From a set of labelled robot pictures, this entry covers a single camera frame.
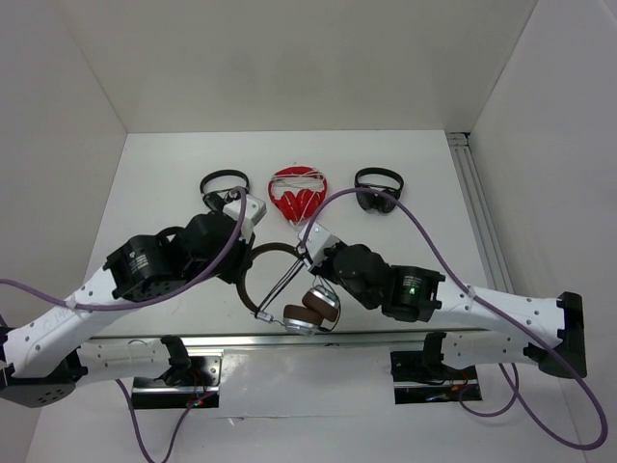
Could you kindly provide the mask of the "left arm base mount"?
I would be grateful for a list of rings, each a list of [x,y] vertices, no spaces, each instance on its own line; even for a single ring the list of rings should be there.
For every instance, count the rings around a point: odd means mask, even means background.
[[[130,389],[136,410],[215,409],[220,403],[223,351],[199,349],[190,354],[191,366],[179,379],[135,377]]]

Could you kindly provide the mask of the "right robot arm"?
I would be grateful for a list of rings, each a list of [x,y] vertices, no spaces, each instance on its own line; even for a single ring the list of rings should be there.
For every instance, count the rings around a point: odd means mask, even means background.
[[[417,266],[391,265],[362,244],[307,245],[311,274],[340,286],[367,310],[396,321],[458,323],[484,330],[466,341],[425,338],[420,365],[432,378],[453,368],[522,362],[560,378],[586,377],[582,298],[529,298],[460,283]]]

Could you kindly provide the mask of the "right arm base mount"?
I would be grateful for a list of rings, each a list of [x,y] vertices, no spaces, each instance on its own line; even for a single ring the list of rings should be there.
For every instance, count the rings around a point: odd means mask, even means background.
[[[391,351],[390,364],[396,405],[482,400],[474,367],[428,368],[419,351]]]

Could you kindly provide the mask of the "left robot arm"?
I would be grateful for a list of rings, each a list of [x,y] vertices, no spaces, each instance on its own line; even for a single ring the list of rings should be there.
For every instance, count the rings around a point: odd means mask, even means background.
[[[40,408],[79,387],[124,377],[182,383],[192,360],[180,337],[93,338],[121,317],[210,278],[233,283],[255,241],[255,224],[249,217],[209,212],[184,227],[129,238],[48,312],[22,327],[2,329],[2,398]]]

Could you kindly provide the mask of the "brown silver headphones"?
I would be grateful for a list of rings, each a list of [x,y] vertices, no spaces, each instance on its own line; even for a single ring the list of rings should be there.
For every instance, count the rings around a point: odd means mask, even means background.
[[[256,304],[246,288],[246,277],[253,262],[258,257],[273,252],[288,254],[295,258],[295,261],[264,296],[263,300]],[[259,245],[252,249],[251,264],[236,285],[236,292],[244,307],[255,319],[268,324],[278,323],[288,333],[301,336],[331,333],[334,330],[341,316],[340,299],[334,289],[324,283],[313,283],[299,304],[286,304],[282,310],[282,320],[275,319],[266,311],[269,305],[304,268],[302,257],[295,247],[279,242]]]

